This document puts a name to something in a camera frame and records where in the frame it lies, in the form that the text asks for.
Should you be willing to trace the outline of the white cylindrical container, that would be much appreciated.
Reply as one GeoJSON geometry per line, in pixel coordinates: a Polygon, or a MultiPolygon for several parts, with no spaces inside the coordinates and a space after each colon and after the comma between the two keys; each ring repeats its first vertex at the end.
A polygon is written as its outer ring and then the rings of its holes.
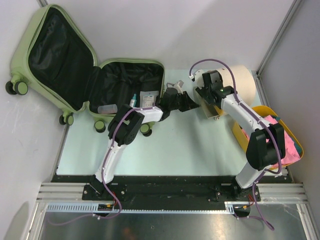
{"type": "MultiPolygon", "coordinates": [[[[241,98],[247,105],[251,106],[256,96],[256,85],[251,70],[242,64],[233,65],[230,67],[230,69],[235,78],[235,86],[239,98],[241,98]]],[[[233,87],[231,73],[226,67],[221,67],[215,70],[204,70],[204,73],[206,72],[218,72],[221,76],[223,87],[233,87]]],[[[196,92],[197,87],[202,88],[203,86],[204,81],[199,83],[195,82],[195,86],[193,87],[193,96],[195,102],[199,104],[204,111],[205,116],[208,119],[218,119],[219,117],[226,115],[223,110],[211,104],[207,104],[196,92]]]]}

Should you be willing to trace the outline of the pink fabric garment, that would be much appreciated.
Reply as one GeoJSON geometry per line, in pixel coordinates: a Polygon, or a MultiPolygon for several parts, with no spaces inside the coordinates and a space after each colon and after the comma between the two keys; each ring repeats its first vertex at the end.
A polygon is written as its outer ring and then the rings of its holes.
{"type": "Polygon", "coordinates": [[[272,115],[255,115],[242,129],[248,135],[244,170],[252,174],[269,172],[300,160],[301,156],[285,126],[272,118],[272,115]]]}

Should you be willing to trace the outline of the teal fabric garment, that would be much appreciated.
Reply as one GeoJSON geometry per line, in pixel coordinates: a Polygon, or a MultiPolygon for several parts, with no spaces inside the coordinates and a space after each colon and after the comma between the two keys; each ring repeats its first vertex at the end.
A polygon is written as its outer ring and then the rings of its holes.
{"type": "MultiPolygon", "coordinates": [[[[272,115],[272,118],[274,118],[277,122],[279,122],[279,121],[281,120],[281,118],[280,118],[279,116],[275,116],[275,115],[272,115]]],[[[303,151],[302,148],[299,146],[299,144],[297,143],[297,141],[296,141],[292,136],[289,136],[289,137],[290,137],[291,140],[293,141],[294,147],[295,147],[297,153],[298,153],[299,155],[301,155],[301,154],[302,154],[302,151],[303,151]]]]}

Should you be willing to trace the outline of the green hard-shell suitcase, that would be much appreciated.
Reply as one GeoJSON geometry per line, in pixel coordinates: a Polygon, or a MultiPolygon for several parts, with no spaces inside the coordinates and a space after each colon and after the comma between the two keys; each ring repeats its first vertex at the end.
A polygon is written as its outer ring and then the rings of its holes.
{"type": "Polygon", "coordinates": [[[152,59],[97,60],[92,45],[68,13],[57,4],[39,8],[32,16],[10,62],[10,95],[33,89],[61,111],[61,125],[72,125],[74,113],[88,110],[102,133],[113,113],[102,106],[128,104],[142,92],[163,91],[165,68],[152,59]]]}

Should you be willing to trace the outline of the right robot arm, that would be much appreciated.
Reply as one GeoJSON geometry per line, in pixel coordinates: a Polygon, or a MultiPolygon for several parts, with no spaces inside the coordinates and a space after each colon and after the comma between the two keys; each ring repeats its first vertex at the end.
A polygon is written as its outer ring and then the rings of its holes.
{"type": "Polygon", "coordinates": [[[224,86],[222,75],[217,70],[198,70],[194,74],[196,92],[209,105],[230,115],[249,136],[245,156],[246,164],[232,180],[230,194],[242,201],[249,194],[249,188],[257,183],[270,167],[286,155],[285,130],[280,123],[270,123],[257,114],[240,97],[236,85],[224,86]]]}

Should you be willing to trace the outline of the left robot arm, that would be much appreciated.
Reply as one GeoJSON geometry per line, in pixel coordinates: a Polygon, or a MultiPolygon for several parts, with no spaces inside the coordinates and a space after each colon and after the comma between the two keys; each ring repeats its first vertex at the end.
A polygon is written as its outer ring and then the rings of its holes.
{"type": "Polygon", "coordinates": [[[114,179],[118,161],[125,148],[135,140],[142,125],[161,122],[175,110],[183,113],[199,107],[186,91],[180,93],[172,87],[165,91],[157,104],[153,103],[148,107],[123,105],[107,127],[108,145],[105,157],[89,184],[93,194],[100,200],[110,196],[111,188],[107,184],[114,179]]]}

